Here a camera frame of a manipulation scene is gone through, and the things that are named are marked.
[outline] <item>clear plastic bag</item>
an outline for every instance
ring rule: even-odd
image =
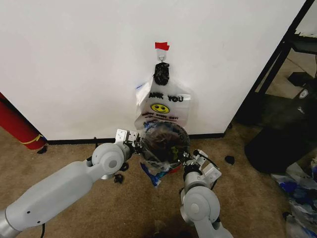
[[[317,183],[297,163],[286,169],[286,175],[271,176],[287,192],[292,215],[303,228],[301,230],[299,227],[293,226],[291,234],[296,234],[296,232],[306,232],[309,235],[317,233]]]
[[[293,216],[286,217],[287,238],[317,238],[316,234],[302,227]]]
[[[140,144],[143,156],[141,167],[154,186],[159,185],[164,175],[181,166],[184,153],[189,153],[190,149],[186,131],[168,121],[148,123]]]

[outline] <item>trash bag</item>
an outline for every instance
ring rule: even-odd
[[[189,153],[190,140],[186,131],[168,121],[149,123],[141,137],[141,167],[154,186],[160,178],[181,166],[184,153]]]

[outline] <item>black trash bag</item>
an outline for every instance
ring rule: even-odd
[[[169,64],[168,63],[158,63],[155,65],[155,72],[153,75],[155,83],[158,85],[166,85],[169,80],[169,72],[168,72]]]

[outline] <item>white plastic bag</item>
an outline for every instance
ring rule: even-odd
[[[160,64],[167,68],[169,66],[163,62]],[[134,124],[137,130],[143,130],[149,122],[155,121],[170,121],[180,126],[185,126],[187,122],[190,94],[172,79],[167,80],[166,84],[156,80],[157,73],[159,72],[156,70],[154,79],[136,89],[137,119]]]

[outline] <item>baseboard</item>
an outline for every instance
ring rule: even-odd
[[[223,138],[224,133],[211,133],[211,134],[194,134],[189,135],[190,139],[210,139],[210,138]]]
[[[194,134],[189,135],[190,139],[207,139],[207,138],[222,138],[224,133],[212,133],[212,134]],[[114,143],[114,138],[102,138],[102,139],[79,139],[79,140],[48,140],[49,145],[77,145],[77,144],[95,144],[95,143]]]

